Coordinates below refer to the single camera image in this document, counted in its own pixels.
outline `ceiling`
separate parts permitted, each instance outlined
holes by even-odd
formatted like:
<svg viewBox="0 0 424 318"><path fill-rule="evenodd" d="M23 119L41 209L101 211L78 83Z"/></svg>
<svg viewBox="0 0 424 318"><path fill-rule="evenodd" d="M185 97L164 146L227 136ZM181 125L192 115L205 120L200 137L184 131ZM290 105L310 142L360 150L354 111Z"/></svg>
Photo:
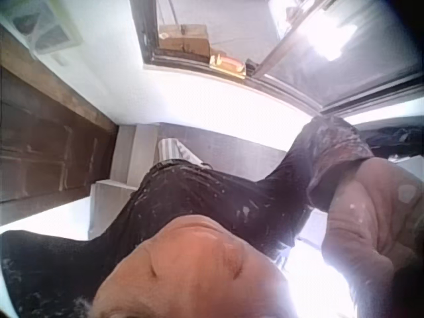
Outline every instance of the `ceiling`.
<svg viewBox="0 0 424 318"><path fill-rule="evenodd" d="M248 2L251 8L255 1ZM59 0L59 4L82 41L37 58L117 124L187 125L288 150L311 118L282 101L231 81L145 66L129 0ZM20 34L0 19L22 41ZM423 100L408 102L408 111L403 104L391 106L391 114L422 115L422 105ZM388 112L374 111L372 118L378 119L381 114L387 116ZM362 115L352 120L358 123L369 118Z"/></svg>

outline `cardboard box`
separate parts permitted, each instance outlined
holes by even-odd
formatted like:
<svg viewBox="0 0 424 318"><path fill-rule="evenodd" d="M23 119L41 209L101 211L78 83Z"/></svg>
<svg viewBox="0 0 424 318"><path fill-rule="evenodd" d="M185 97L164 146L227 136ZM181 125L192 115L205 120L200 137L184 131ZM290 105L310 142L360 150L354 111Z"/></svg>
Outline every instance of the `cardboard box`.
<svg viewBox="0 0 424 318"><path fill-rule="evenodd" d="M160 25L159 47L210 57L206 25Z"/></svg>

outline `man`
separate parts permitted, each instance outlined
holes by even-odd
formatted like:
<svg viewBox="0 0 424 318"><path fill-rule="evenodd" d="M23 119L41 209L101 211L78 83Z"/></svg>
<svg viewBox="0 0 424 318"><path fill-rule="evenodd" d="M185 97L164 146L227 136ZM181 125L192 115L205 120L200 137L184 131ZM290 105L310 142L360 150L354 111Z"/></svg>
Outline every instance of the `man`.
<svg viewBox="0 0 424 318"><path fill-rule="evenodd" d="M323 254L361 317L387 317L395 270L420 266L420 202L414 177L373 158L342 119L319 117L259 182L171 160L92 241L5 233L2 271L20 317L75 317L81 299L94 318L295 317L272 261L313 205L329 210Z"/></svg>

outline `air vent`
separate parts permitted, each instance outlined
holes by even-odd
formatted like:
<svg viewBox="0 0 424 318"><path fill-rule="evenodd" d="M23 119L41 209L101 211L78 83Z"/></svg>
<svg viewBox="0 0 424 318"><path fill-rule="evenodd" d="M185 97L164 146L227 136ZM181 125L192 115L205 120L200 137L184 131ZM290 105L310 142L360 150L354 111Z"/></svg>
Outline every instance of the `air vent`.
<svg viewBox="0 0 424 318"><path fill-rule="evenodd" d="M6 1L5 18L24 37L32 53L46 54L80 43L58 1Z"/></svg>

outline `window frame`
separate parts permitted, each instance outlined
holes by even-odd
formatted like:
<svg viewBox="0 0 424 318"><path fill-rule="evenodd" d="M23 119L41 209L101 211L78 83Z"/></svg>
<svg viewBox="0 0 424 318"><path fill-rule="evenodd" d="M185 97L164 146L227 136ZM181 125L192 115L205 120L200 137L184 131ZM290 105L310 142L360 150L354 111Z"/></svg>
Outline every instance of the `window frame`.
<svg viewBox="0 0 424 318"><path fill-rule="evenodd" d="M253 66L246 65L246 77L239 79L209 67L209 59L159 48L156 0L130 0L132 16L145 64L200 72L245 85L289 103L311 116L353 115L424 96L423 72L410 72L388 83L365 89L347 98L322 105L291 85L273 78L271 70L300 39L298 28L320 9L328 9L336 0L315 0L265 59Z"/></svg>

